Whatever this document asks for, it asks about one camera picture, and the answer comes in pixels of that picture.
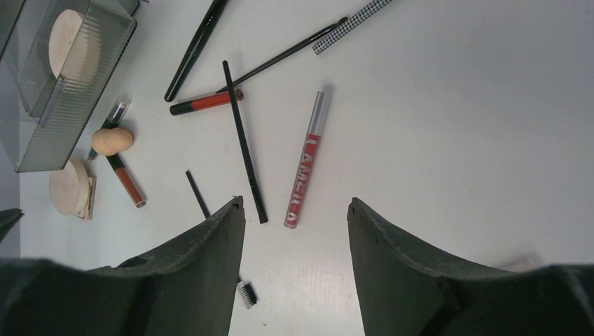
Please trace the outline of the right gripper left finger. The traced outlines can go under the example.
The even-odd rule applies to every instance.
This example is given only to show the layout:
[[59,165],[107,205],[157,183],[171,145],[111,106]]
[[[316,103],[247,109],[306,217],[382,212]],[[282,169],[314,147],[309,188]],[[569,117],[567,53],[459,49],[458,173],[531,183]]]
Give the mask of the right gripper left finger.
[[227,335],[244,200],[117,267],[1,260],[2,335]]

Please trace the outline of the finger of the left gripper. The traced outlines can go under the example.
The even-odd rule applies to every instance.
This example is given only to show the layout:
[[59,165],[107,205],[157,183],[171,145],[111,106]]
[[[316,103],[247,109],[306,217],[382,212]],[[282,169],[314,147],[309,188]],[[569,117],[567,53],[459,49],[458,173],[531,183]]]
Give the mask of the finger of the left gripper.
[[21,209],[12,208],[2,210],[0,215],[0,241],[2,242],[6,235],[12,230],[14,225],[22,218],[24,214]]

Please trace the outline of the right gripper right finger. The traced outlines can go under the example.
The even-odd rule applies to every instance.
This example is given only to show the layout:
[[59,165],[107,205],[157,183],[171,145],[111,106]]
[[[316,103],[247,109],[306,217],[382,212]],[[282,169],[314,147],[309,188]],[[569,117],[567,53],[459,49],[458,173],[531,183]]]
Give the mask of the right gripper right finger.
[[592,335],[593,266],[510,272],[445,252],[354,198],[350,251],[367,335]]

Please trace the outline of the clear acrylic organizer box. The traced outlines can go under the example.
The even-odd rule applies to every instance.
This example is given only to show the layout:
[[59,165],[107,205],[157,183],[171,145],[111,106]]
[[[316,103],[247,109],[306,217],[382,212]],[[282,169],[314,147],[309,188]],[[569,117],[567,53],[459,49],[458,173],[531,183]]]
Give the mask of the clear acrylic organizer box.
[[[139,1],[1,2],[1,144],[17,173],[62,169],[135,29]],[[72,9],[101,41],[99,69],[85,85],[54,77],[48,42]]]

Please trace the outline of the round beige powder puff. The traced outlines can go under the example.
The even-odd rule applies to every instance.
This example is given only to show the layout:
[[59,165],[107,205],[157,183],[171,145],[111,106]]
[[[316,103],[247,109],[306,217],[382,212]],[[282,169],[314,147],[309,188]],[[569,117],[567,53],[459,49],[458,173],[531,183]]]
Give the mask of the round beige powder puff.
[[51,71],[56,78],[91,84],[99,69],[100,37],[83,25],[84,15],[72,9],[55,20],[48,42]]

